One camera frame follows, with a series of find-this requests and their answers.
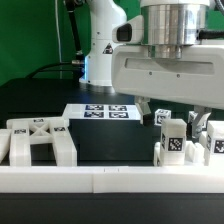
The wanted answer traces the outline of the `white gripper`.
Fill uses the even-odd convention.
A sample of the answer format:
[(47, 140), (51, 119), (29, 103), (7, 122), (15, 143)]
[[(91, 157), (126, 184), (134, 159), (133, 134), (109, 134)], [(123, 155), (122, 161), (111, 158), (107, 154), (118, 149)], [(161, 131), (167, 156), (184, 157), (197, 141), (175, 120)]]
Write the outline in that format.
[(149, 98), (198, 105), (194, 107), (193, 138), (200, 137), (211, 108), (224, 109), (222, 40), (186, 47), (180, 59), (153, 59), (145, 46), (121, 45), (113, 52), (111, 75), (116, 92), (135, 96), (144, 126), (152, 120)]

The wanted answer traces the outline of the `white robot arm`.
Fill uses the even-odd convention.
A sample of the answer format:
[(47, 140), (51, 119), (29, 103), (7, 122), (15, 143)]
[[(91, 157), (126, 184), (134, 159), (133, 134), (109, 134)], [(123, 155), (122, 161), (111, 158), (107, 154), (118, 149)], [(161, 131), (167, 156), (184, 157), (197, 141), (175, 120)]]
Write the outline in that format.
[(207, 28), (212, 3), (221, 0), (139, 0), (129, 20), (113, 0), (86, 0), (91, 50), (81, 82), (133, 95), (140, 116), (152, 99), (190, 104), (192, 135), (213, 108), (224, 110), (224, 32)]

